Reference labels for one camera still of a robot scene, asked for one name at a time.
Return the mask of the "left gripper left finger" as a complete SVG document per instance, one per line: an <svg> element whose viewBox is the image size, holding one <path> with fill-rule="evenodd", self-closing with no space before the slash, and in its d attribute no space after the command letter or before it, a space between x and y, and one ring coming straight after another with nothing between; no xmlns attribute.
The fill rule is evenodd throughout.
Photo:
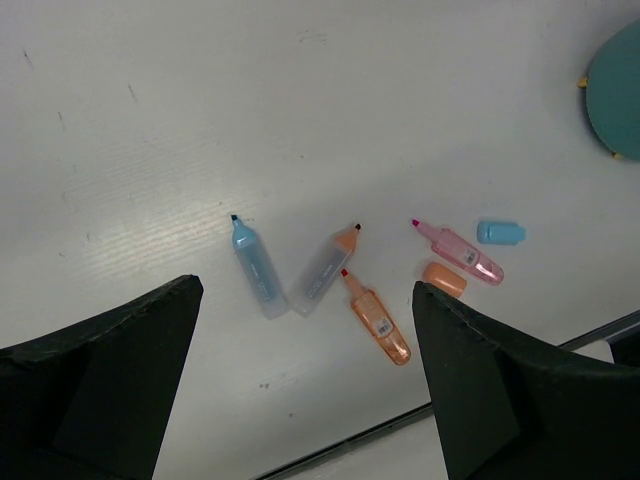
<svg viewBox="0 0 640 480"><path fill-rule="evenodd" d="M2 478L152 478L203 293L183 275L2 349Z"/></svg>

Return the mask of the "blue eraser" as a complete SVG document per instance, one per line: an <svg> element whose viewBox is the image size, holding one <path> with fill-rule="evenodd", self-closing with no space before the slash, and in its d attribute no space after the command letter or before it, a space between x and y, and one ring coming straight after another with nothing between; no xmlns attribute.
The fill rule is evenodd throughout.
<svg viewBox="0 0 640 480"><path fill-rule="evenodd" d="M526 239L526 229L515 222L482 220L476 237L481 244L515 246Z"/></svg>

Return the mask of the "orange highlighter cap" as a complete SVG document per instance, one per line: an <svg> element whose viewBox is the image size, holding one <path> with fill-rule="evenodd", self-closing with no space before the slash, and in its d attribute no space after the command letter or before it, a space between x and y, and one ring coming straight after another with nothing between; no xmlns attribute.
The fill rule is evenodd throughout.
<svg viewBox="0 0 640 480"><path fill-rule="evenodd" d="M422 281L455 298L460 298L468 285L465 278L439 262L427 264L422 274Z"/></svg>

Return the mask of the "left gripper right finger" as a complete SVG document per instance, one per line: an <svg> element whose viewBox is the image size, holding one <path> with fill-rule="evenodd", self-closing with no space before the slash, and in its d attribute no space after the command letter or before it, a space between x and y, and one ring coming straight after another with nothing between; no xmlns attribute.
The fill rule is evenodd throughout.
<svg viewBox="0 0 640 480"><path fill-rule="evenodd" d="M635 479L639 317L555 346L423 282L414 325L452 479Z"/></svg>

